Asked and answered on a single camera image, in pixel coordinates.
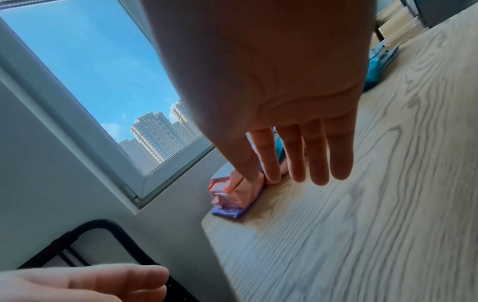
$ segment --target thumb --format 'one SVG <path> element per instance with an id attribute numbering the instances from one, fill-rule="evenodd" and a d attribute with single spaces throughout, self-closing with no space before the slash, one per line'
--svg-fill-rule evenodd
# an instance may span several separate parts
<path id="1" fill-rule="evenodd" d="M 212 137 L 209 140 L 247 181 L 257 179 L 259 160 L 245 135 L 227 139 Z"/>

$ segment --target white wall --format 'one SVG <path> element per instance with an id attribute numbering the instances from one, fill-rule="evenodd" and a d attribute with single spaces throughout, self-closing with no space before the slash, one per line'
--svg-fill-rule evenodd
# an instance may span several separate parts
<path id="1" fill-rule="evenodd" d="M 233 301 L 200 226 L 211 209 L 210 176 L 226 161 L 213 151 L 138 214 L 125 207 L 18 100 L 0 90 L 0 270 L 15 269 L 88 220 L 118 222 L 203 302 Z M 75 244 L 91 263 L 131 262 L 105 231 Z"/>

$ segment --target hand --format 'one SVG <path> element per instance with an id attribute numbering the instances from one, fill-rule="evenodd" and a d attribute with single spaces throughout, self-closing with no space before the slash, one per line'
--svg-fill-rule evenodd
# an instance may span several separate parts
<path id="1" fill-rule="evenodd" d="M 199 129 L 249 181 L 280 180 L 272 127 L 292 179 L 352 170 L 357 105 L 375 0 L 142 0 L 171 81 Z"/>
<path id="2" fill-rule="evenodd" d="M 160 302 L 168 270 L 134 264 L 0 273 L 0 302 Z"/>

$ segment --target wooden desk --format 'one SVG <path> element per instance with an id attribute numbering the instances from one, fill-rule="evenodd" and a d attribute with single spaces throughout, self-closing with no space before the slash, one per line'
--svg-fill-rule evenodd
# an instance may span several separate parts
<path id="1" fill-rule="evenodd" d="M 387 72 L 348 180 L 287 178 L 241 219 L 204 218 L 238 301 L 478 301 L 478 5 Z"/>

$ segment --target cloud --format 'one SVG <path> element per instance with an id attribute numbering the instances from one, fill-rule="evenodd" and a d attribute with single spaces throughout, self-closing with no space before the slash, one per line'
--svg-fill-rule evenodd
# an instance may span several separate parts
<path id="1" fill-rule="evenodd" d="M 116 141 L 119 141 L 121 126 L 116 123 L 100 123 L 101 127 Z"/>
<path id="2" fill-rule="evenodd" d="M 169 106 L 169 120 L 171 121 L 171 123 L 175 123 L 178 121 L 178 118 L 173 114 L 173 107 L 174 105 L 177 104 L 177 101 L 175 101 L 174 103 L 171 103 L 171 105 Z"/>

